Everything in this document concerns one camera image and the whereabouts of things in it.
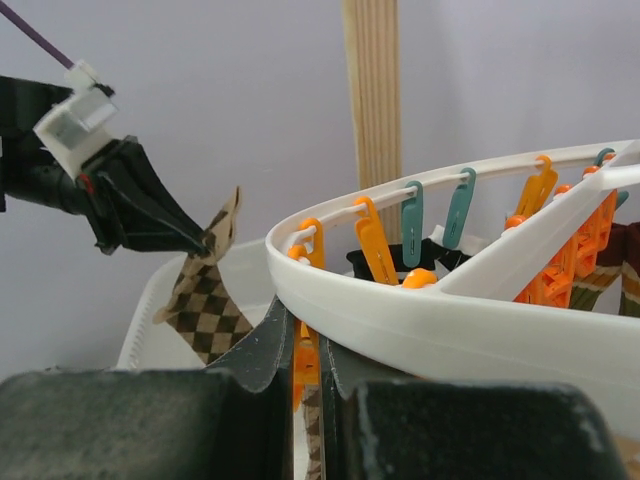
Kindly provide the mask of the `brown argyle sock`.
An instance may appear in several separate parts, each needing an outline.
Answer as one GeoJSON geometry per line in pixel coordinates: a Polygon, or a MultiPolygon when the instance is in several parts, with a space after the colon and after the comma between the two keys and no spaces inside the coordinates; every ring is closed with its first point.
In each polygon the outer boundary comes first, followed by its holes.
{"type": "Polygon", "coordinates": [[[204,251],[186,256],[168,302],[152,319],[156,325],[171,327],[206,365],[253,330],[228,292],[219,268],[235,241],[241,206],[242,190],[237,186],[204,229],[200,238],[204,251]]]}
{"type": "Polygon", "coordinates": [[[322,396],[319,386],[306,386],[302,397],[304,425],[309,460],[305,478],[321,480],[323,478],[322,459],[322,396]]]}

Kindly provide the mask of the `white round clip hanger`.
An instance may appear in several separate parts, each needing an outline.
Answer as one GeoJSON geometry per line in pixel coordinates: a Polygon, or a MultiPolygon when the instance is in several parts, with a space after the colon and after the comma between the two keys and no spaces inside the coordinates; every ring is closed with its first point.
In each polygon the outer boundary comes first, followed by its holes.
{"type": "Polygon", "coordinates": [[[308,218],[333,228],[357,218],[356,195],[299,211],[267,234],[278,298],[319,334],[431,380],[542,381],[583,391],[611,427],[639,434],[639,323],[610,314],[521,304],[516,295],[606,196],[639,181],[639,144],[615,157],[523,225],[423,289],[358,280],[292,259],[308,218]]]}

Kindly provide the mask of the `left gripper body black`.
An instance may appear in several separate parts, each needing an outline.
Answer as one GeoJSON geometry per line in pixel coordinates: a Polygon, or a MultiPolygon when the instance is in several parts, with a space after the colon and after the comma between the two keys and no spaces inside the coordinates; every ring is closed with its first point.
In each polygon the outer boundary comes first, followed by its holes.
{"type": "Polygon", "coordinates": [[[109,141],[76,178],[61,173],[60,209],[87,220],[101,253],[150,250],[149,167],[138,138],[128,135],[109,141]]]}

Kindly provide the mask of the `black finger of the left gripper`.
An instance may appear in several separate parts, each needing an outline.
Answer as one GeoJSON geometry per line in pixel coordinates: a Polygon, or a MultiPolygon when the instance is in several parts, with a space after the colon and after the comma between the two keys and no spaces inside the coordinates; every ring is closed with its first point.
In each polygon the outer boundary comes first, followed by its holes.
{"type": "Polygon", "coordinates": [[[203,229],[164,187],[138,142],[122,142],[119,197],[133,215],[128,240],[200,240],[203,229]]]}
{"type": "Polygon", "coordinates": [[[117,222],[99,235],[99,250],[111,255],[122,247],[135,252],[186,252],[204,254],[202,230],[184,229],[162,222],[122,224],[117,222]]]}

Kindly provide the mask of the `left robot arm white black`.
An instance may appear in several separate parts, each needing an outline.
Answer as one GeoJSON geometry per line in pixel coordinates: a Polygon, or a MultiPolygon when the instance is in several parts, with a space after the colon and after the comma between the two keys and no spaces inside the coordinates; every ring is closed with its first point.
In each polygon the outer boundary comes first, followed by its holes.
{"type": "Polygon", "coordinates": [[[72,179],[36,136],[36,123],[71,94],[67,87],[2,77],[1,196],[85,217],[106,255],[202,254],[204,231],[179,206],[134,136],[109,139],[72,179]]]}

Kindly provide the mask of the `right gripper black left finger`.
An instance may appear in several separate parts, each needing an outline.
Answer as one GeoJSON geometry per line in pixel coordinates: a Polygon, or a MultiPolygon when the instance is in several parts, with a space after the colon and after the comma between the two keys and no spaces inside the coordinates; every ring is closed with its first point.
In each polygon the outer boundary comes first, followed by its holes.
{"type": "Polygon", "coordinates": [[[5,479],[290,479],[293,317],[204,369],[32,372],[1,386],[5,479]]]}

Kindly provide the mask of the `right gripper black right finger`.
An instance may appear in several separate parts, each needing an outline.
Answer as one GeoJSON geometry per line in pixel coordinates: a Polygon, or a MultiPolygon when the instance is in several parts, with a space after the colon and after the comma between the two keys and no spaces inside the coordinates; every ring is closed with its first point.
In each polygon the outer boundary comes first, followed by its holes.
{"type": "Polygon", "coordinates": [[[320,341],[329,479],[627,479],[603,416],[554,383],[429,381],[320,341]]]}

